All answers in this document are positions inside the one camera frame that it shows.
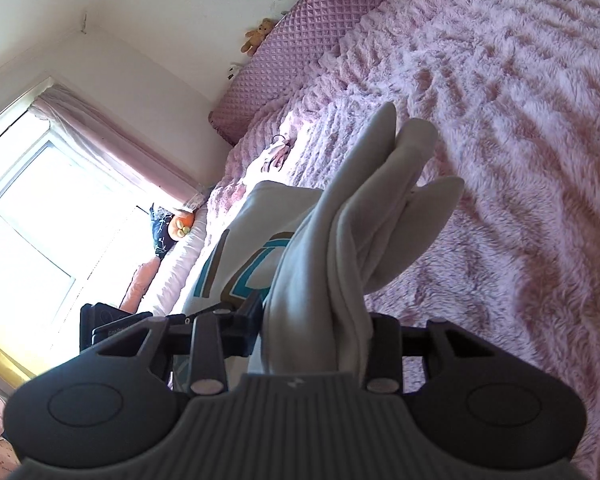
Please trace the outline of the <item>white printed sweatshirt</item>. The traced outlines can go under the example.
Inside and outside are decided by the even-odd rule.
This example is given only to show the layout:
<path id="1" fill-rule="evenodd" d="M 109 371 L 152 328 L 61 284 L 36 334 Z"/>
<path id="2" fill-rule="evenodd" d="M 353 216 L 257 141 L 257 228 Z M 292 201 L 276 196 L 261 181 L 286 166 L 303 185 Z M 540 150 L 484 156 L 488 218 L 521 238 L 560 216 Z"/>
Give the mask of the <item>white printed sweatshirt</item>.
<path id="1" fill-rule="evenodd" d="M 363 378 L 373 337 L 366 296 L 426 252 L 463 192 L 458 177 L 420 183 L 437 140 L 431 122 L 399 122 L 388 103 L 326 188 L 256 184 L 202 252 L 184 312 L 240 306 L 260 292 L 263 324 L 250 370 Z"/>

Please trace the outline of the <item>pink curtain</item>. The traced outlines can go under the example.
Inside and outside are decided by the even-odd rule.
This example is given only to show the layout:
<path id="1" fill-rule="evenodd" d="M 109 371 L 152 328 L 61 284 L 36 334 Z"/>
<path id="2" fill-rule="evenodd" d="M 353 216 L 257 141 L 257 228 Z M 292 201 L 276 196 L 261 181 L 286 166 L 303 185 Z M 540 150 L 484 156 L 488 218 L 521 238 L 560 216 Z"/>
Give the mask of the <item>pink curtain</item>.
<path id="1" fill-rule="evenodd" d="M 133 139 L 106 114 L 61 84 L 45 89 L 33 100 L 30 111 L 48 120 L 79 155 L 148 200 L 187 211 L 206 202 L 208 194 L 194 178 Z"/>

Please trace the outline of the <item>orange plush toy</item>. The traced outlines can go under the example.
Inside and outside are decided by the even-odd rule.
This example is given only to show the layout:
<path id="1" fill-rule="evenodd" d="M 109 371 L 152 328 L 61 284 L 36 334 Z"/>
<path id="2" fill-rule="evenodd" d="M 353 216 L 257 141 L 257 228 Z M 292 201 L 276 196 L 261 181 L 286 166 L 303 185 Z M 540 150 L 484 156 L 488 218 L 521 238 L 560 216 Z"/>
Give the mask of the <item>orange plush toy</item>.
<path id="1" fill-rule="evenodd" d="M 168 233 L 172 240 L 181 240 L 190 232 L 195 222 L 193 212 L 178 212 L 174 214 L 168 226 Z"/>

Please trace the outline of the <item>purple quilted headboard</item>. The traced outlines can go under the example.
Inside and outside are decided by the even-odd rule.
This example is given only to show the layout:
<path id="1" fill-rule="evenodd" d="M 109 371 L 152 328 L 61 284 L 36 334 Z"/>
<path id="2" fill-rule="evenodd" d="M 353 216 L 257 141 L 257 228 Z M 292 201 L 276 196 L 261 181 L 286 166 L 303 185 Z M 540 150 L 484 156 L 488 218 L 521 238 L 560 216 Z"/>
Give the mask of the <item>purple quilted headboard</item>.
<path id="1" fill-rule="evenodd" d="M 260 108 L 279 98 L 384 1 L 298 0 L 230 83 L 209 114 L 210 125 L 237 144 Z"/>

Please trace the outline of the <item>pink fluffy blanket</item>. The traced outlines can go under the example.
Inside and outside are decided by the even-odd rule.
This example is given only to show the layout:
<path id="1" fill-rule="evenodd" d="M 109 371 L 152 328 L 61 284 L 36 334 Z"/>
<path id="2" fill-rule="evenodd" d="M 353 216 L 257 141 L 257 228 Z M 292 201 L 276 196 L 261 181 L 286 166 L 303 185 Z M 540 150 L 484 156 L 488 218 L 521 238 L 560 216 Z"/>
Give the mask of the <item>pink fluffy blanket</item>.
<path id="1" fill-rule="evenodd" d="M 262 107 L 212 191 L 212 247 L 274 136 L 279 180 L 324 188 L 385 102 L 439 131 L 422 180 L 461 177 L 422 258 L 367 299 L 408 325 L 443 316 L 577 391 L 574 461 L 600 479 L 600 0 L 387 0 Z"/>

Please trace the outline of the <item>brown teddy bear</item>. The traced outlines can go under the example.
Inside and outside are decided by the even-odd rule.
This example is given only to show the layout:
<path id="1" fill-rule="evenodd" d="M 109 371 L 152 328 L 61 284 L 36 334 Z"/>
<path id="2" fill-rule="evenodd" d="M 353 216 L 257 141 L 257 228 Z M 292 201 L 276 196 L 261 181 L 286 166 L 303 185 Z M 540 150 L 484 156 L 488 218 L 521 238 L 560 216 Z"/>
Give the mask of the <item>brown teddy bear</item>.
<path id="1" fill-rule="evenodd" d="M 250 29 L 245 33 L 246 40 L 240 47 L 240 52 L 248 56 L 253 56 L 276 25 L 276 20 L 264 18 L 257 28 Z"/>

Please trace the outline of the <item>small pink doll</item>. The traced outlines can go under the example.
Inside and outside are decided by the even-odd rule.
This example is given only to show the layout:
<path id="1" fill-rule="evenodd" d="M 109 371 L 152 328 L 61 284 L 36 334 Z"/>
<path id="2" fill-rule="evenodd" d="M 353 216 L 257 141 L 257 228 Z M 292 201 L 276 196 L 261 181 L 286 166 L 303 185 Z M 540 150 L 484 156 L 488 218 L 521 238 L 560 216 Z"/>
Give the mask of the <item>small pink doll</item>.
<path id="1" fill-rule="evenodd" d="M 268 171 L 272 171 L 273 169 L 281 170 L 293 147 L 294 139 L 287 139 L 279 136 L 272 145 L 271 158 L 266 163 L 266 169 Z"/>

